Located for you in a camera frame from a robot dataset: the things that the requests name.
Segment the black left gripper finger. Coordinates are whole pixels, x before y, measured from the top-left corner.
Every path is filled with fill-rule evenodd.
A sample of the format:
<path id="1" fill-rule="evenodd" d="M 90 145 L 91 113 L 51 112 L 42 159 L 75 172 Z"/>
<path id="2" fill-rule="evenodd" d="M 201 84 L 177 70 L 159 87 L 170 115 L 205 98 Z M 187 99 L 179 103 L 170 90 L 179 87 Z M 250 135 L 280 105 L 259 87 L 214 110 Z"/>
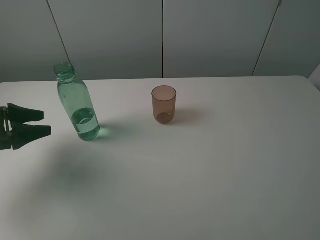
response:
<path id="1" fill-rule="evenodd" d="M 44 112 L 41 110 L 24 108 L 12 103 L 7 104 L 8 119 L 15 123 L 29 123 L 42 121 Z"/>

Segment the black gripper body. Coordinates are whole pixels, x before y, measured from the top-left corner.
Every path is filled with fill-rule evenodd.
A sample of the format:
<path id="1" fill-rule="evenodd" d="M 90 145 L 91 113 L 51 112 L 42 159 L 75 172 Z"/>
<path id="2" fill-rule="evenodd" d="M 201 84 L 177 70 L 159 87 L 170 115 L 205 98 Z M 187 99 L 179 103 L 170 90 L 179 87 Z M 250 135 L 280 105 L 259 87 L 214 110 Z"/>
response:
<path id="1" fill-rule="evenodd" d="M 9 150 L 13 148 L 12 132 L 9 126 L 10 106 L 0 108 L 0 149 Z"/>

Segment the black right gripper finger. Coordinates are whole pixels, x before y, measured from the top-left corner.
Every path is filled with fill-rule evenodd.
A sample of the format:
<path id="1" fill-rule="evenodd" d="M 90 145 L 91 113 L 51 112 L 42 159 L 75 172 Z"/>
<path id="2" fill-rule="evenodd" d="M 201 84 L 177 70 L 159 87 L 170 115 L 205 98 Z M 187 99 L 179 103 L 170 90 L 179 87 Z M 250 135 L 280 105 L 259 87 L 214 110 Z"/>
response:
<path id="1" fill-rule="evenodd" d="M 52 127 L 49 125 L 28 125 L 14 123 L 12 127 L 12 149 L 18 150 L 23 146 L 50 136 Z"/>

